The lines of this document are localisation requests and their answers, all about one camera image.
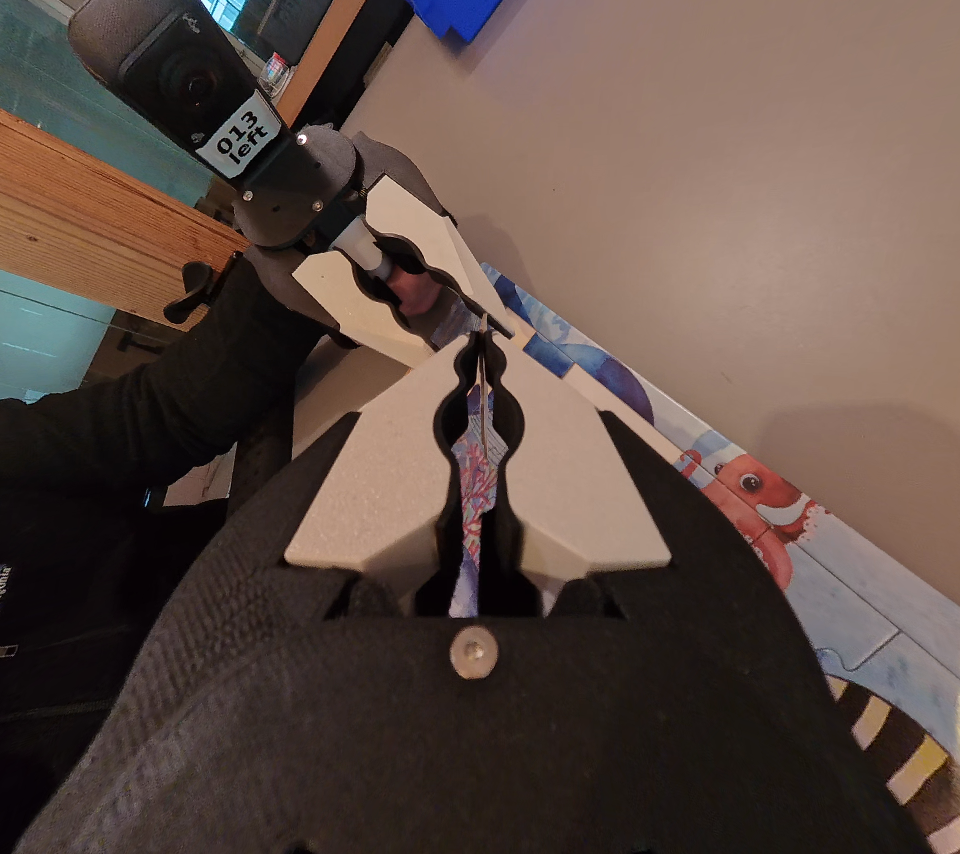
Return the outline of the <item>dark blue striped puzzle piece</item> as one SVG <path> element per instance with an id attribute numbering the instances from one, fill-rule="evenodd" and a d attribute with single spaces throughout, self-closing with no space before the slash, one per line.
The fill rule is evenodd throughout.
<path id="1" fill-rule="evenodd" d="M 486 466 L 490 472 L 495 472 L 498 464 L 494 454 L 491 452 L 491 437 L 493 427 L 490 403 L 491 387 L 487 370 L 490 333 L 491 328 L 489 324 L 489 316 L 485 313 L 482 315 L 478 331 L 477 381 L 479 385 L 479 434 Z"/>

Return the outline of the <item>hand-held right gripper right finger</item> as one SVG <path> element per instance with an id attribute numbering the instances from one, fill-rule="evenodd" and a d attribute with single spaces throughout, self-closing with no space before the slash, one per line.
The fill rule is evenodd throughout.
<path id="1" fill-rule="evenodd" d="M 506 445 L 482 533 L 482 609 L 542 610 L 535 579 L 662 568 L 671 553 L 604 413 L 502 334 L 482 334 Z"/>

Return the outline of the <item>person's left hand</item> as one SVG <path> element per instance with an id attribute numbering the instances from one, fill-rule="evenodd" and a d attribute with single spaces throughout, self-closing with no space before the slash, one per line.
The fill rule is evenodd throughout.
<path id="1" fill-rule="evenodd" d="M 411 274 L 395 265 L 387 279 L 387 286 L 399 299 L 399 310 L 407 318 L 422 316 L 431 311 L 443 288 L 427 272 Z"/>

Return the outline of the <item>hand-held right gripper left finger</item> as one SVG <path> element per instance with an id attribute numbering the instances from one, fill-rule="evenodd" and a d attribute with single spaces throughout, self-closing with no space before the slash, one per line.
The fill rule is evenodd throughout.
<path id="1" fill-rule="evenodd" d="M 284 550 L 291 566 L 352 571 L 412 601 L 429 582 L 449 610 L 463 561 L 460 470 L 437 437 L 461 387 L 457 336 L 364 404 Z"/>

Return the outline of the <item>sea animals jigsaw puzzle board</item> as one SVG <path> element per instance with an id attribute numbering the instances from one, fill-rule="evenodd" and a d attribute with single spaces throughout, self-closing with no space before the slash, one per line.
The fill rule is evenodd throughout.
<path id="1" fill-rule="evenodd" d="M 771 574 L 851 736 L 933 852 L 958 852 L 958 604 L 488 264 L 534 361 L 708 498 Z"/>

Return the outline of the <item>wooden edged table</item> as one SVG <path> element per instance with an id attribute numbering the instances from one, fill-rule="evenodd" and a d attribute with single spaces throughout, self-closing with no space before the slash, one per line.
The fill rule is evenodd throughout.
<path id="1" fill-rule="evenodd" d="M 294 128 L 315 86 L 341 47 L 367 0 L 332 0 L 275 107 Z"/>

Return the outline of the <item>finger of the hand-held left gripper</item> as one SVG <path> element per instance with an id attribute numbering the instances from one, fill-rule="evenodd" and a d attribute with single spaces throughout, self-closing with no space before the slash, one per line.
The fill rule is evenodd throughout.
<path id="1" fill-rule="evenodd" d="M 366 193 L 363 220 L 378 241 L 410 253 L 490 328 L 509 339 L 515 335 L 507 308 L 451 218 L 384 174 Z"/>
<path id="2" fill-rule="evenodd" d="M 311 255 L 293 277 L 354 343 L 406 368 L 417 368 L 437 353 L 429 340 L 410 329 L 394 304 L 366 292 L 357 280 L 355 263 L 345 254 Z"/>

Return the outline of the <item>white crumpled paper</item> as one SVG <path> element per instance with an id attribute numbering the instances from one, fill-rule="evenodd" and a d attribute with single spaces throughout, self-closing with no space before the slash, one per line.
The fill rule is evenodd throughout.
<path id="1" fill-rule="evenodd" d="M 170 484 L 162 506 L 192 507 L 201 503 L 226 500 L 230 497 L 236 447 L 198 466 Z"/>

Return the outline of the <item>person's left forearm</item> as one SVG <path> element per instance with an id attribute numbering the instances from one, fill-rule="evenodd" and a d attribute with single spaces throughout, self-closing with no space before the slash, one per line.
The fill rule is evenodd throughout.
<path id="1" fill-rule="evenodd" d="M 206 316 L 155 361 L 31 404 L 2 400 L 2 505 L 142 495 L 174 482 L 245 436 L 326 332 L 241 263 Z"/>

